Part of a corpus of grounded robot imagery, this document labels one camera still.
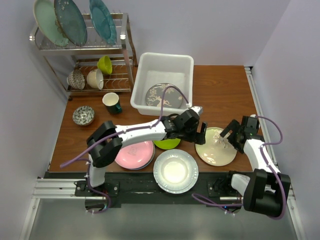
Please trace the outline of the cream green branch plate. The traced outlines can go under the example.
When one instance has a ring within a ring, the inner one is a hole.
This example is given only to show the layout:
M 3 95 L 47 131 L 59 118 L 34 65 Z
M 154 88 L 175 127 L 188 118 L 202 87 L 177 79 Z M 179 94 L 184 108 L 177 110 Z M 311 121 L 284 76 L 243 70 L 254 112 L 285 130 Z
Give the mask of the cream green branch plate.
M 209 127 L 205 133 L 205 144 L 195 144 L 198 156 L 207 164 L 221 167 L 230 164 L 237 155 L 237 150 L 229 143 L 227 137 L 220 136 L 223 131 L 220 127 Z

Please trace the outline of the grey reindeer plate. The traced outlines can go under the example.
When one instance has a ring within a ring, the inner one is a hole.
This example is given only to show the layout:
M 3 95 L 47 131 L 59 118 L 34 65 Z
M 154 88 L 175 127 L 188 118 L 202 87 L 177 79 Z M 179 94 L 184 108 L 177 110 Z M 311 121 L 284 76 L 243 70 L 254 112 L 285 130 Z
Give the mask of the grey reindeer plate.
M 150 107 L 161 107 L 163 92 L 170 83 L 158 83 L 152 86 L 145 95 L 145 102 Z M 170 87 L 164 94 L 164 107 L 178 109 L 183 103 L 183 96 L 175 88 Z

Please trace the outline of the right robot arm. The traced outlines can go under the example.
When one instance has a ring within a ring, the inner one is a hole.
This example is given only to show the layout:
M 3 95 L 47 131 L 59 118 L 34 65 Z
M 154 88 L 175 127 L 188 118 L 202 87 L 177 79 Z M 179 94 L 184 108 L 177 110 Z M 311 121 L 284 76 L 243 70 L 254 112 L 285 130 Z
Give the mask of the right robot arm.
M 231 174 L 223 183 L 223 192 L 230 197 L 240 193 L 246 211 L 266 215 L 279 220 L 286 211 L 291 179 L 282 174 L 268 154 L 267 146 L 279 145 L 282 140 L 265 142 L 258 133 L 261 116 L 243 116 L 242 121 L 233 119 L 220 133 L 239 153 L 247 155 L 252 174 Z

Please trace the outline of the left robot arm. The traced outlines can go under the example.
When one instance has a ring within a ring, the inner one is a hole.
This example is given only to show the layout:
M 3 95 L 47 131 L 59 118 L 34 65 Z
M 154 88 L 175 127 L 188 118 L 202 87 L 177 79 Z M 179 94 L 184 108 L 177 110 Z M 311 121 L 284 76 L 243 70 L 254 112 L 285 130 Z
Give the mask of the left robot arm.
M 195 106 L 181 114 L 160 116 L 141 124 L 115 125 L 112 121 L 104 122 L 86 141 L 91 160 L 86 191 L 92 196 L 99 196 L 103 192 L 107 166 L 115 161 L 124 147 L 167 139 L 203 145 L 208 124 L 203 122 L 200 131 L 197 131 L 202 112 L 201 107 Z

